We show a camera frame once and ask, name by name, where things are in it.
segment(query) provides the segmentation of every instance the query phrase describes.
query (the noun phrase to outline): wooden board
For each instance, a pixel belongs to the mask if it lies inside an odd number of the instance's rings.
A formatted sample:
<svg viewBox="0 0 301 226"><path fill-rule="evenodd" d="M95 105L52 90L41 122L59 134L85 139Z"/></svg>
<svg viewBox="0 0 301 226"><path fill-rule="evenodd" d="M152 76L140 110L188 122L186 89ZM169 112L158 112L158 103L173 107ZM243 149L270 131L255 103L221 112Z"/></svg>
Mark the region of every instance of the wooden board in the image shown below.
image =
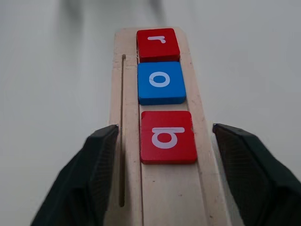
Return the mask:
<svg viewBox="0 0 301 226"><path fill-rule="evenodd" d="M137 91L138 28L115 35L110 124L120 125L106 226L230 226L218 155L211 147L184 32L174 28L187 100L181 105L140 106ZM139 158L142 111L188 110L198 152L191 165L144 165Z"/></svg>

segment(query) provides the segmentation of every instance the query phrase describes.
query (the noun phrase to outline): white background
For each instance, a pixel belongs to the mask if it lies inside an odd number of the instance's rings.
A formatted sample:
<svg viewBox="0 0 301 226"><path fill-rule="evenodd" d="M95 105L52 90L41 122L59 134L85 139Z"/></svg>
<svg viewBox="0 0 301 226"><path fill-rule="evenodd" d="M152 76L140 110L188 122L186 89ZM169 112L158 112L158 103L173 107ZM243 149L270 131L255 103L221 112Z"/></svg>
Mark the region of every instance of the white background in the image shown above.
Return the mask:
<svg viewBox="0 0 301 226"><path fill-rule="evenodd" d="M300 0L1 0L1 225L29 225L107 124L123 27L181 27L206 119L256 134L301 179L300 21Z"/></svg>

